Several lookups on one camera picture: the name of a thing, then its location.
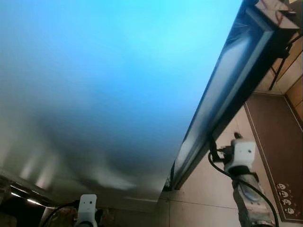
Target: rug border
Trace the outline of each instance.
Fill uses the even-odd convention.
[[[269,179],[269,184],[270,184],[270,186],[271,186],[271,190],[272,190],[273,195],[274,195],[274,198],[275,198],[276,206],[277,206],[277,208],[278,208],[278,211],[279,211],[279,215],[280,215],[281,221],[282,221],[282,222],[292,222],[292,223],[303,223],[303,220],[301,220],[301,219],[289,219],[289,218],[286,218],[286,217],[285,217],[285,213],[284,213],[284,210],[283,210],[282,205],[281,205],[281,203],[280,203],[280,199],[279,199],[279,196],[278,196],[278,193],[277,193],[277,190],[276,190],[275,181],[274,181],[274,179],[273,179],[273,177],[272,177],[272,175],[271,175],[271,172],[270,172],[270,169],[269,169],[269,166],[268,166],[266,157],[265,157],[265,155],[264,155],[264,150],[263,150],[263,148],[262,148],[261,141],[260,141],[260,139],[259,139],[259,137],[258,137],[258,135],[257,135],[256,128],[255,128],[255,126],[254,126],[252,117],[251,117],[251,115],[250,115],[250,110],[249,110],[249,107],[248,107],[248,105],[247,105],[247,101],[244,103],[243,106],[244,106],[244,109],[245,109],[245,112],[246,112],[248,121],[249,121],[249,123],[250,123],[251,130],[252,130],[253,135],[254,135],[254,137],[255,137],[255,141],[256,141],[257,147],[258,147],[258,149],[259,149],[259,151],[260,151],[260,156],[261,156],[261,158],[262,158],[262,162],[263,162],[263,164],[264,164],[265,171],[266,171],[267,177],[268,177],[268,179]]]

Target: light strip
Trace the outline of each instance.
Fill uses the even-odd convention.
[[[19,191],[24,192],[24,193],[26,193],[26,194],[27,194],[27,192],[26,192],[26,191],[24,191],[24,190],[22,190],[22,189],[19,189],[19,188],[17,188],[17,187],[15,187],[15,186],[13,186],[13,185],[11,185],[11,187],[16,188],[17,190],[19,190]]]
[[[17,196],[17,197],[21,197],[21,196],[19,196],[19,195],[15,194],[15,193],[13,193],[13,192],[12,192],[11,194],[12,194],[12,195],[14,195],[14,196]]]
[[[34,200],[31,200],[31,199],[27,199],[27,201],[29,201],[29,202],[31,202],[31,203],[33,203],[33,204],[37,204],[37,205],[43,206],[42,204],[40,204],[40,203],[38,203],[38,202],[36,202],[36,201],[34,201]]]

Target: wooden panel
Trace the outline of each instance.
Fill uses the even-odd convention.
[[[299,34],[296,33],[292,39],[296,38]],[[282,75],[286,72],[286,70],[289,68],[289,66],[295,61],[295,59],[299,56],[299,54],[302,52],[302,44],[303,44],[303,38],[301,37],[297,41],[293,43],[292,48],[290,49],[289,56],[284,62],[284,65],[279,73],[278,79],[282,77]],[[275,71],[278,70],[279,65],[281,63],[282,59],[277,59],[275,63],[273,64],[273,68]]]
[[[303,100],[303,78],[302,76],[297,82],[287,91],[290,102],[293,106],[297,106]]]
[[[297,111],[299,117],[303,121],[303,101],[301,101],[296,107],[295,110]]]
[[[297,58],[288,70],[284,73],[283,77],[277,81],[277,84],[282,92],[286,92],[296,83],[296,81],[303,75],[303,68],[299,64],[299,58]]]

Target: brown rug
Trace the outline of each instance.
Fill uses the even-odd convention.
[[[303,223],[303,130],[284,96],[244,105],[282,221]]]

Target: beige tile floor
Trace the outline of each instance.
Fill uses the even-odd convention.
[[[229,145],[233,132],[254,140],[244,108],[241,108],[217,140]],[[275,204],[269,181],[256,151],[253,170],[257,172],[267,197]],[[232,197],[231,180],[214,170],[204,157],[181,190],[163,192],[153,213],[117,211],[116,227],[239,227],[237,207]],[[303,224],[280,222],[281,227]]]

